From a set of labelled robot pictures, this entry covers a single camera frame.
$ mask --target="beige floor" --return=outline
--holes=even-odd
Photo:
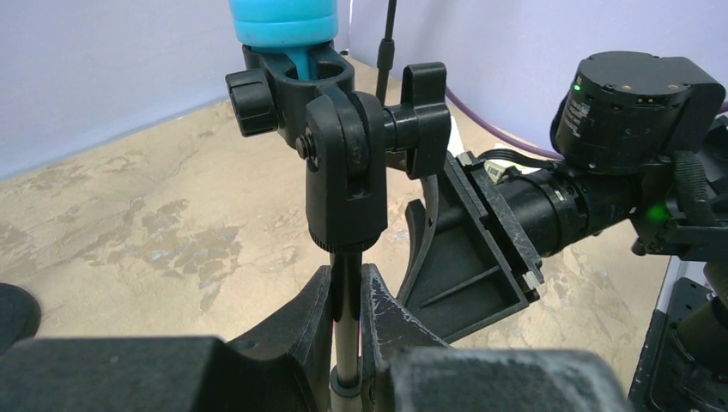
[[[372,92],[374,70],[356,67]],[[455,114],[466,148],[493,146]],[[227,102],[209,107],[0,182],[0,282],[39,298],[40,336],[237,336],[327,262],[307,234],[303,178],[280,137],[244,139]],[[389,190],[390,227],[365,260],[396,291],[420,188],[389,171]],[[633,239],[622,224],[547,259],[541,301],[457,346],[587,348],[628,385],[666,265],[633,256]]]

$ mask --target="white wall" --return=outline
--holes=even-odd
[[[376,62],[386,3],[354,0],[354,58]],[[685,56],[728,85],[725,0],[400,0],[394,39],[393,74],[440,60],[481,117],[545,148],[579,61],[595,52]]]
[[[223,99],[244,67],[227,0],[4,0],[0,177]]]

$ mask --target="black cylinder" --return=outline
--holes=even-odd
[[[695,361],[728,376],[728,309],[719,298],[690,313],[677,324],[677,339]]]
[[[632,179],[589,173],[541,170],[496,187],[543,257],[623,221],[638,204]]]

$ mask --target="blue bottle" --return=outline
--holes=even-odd
[[[309,49],[338,31],[336,0],[229,0],[240,43],[259,53],[283,53],[299,80],[315,80]]]

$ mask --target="metal rod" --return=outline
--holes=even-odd
[[[334,289],[334,337],[339,384],[343,388],[352,388],[359,382],[361,253],[331,254],[331,285]]]

